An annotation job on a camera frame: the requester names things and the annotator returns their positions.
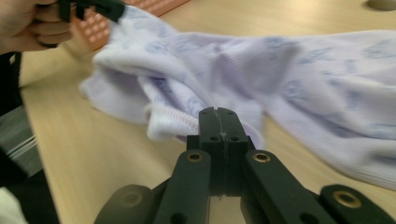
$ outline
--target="wrinkled fabric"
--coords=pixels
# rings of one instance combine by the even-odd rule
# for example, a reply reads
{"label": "wrinkled fabric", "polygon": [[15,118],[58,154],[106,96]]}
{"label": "wrinkled fabric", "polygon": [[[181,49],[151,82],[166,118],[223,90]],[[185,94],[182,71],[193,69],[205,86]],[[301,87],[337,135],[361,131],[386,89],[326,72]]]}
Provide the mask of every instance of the wrinkled fabric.
{"label": "wrinkled fabric", "polygon": [[181,33],[128,7],[93,61],[82,92],[109,115],[147,124],[151,139],[198,134],[198,112],[214,106],[235,111],[264,149],[269,114],[334,169],[396,189],[394,31]]}

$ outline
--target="white cloth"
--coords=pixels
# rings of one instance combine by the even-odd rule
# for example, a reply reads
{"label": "white cloth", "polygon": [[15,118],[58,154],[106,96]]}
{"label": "white cloth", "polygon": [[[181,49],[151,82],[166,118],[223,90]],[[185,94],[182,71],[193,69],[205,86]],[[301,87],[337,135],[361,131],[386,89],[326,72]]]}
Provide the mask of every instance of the white cloth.
{"label": "white cloth", "polygon": [[20,203],[6,188],[0,188],[0,223],[27,224]]}
{"label": "white cloth", "polygon": [[128,7],[81,90],[148,137],[198,134],[206,107],[235,111],[263,148],[268,113],[338,171],[396,189],[396,32],[234,37],[180,33]]}

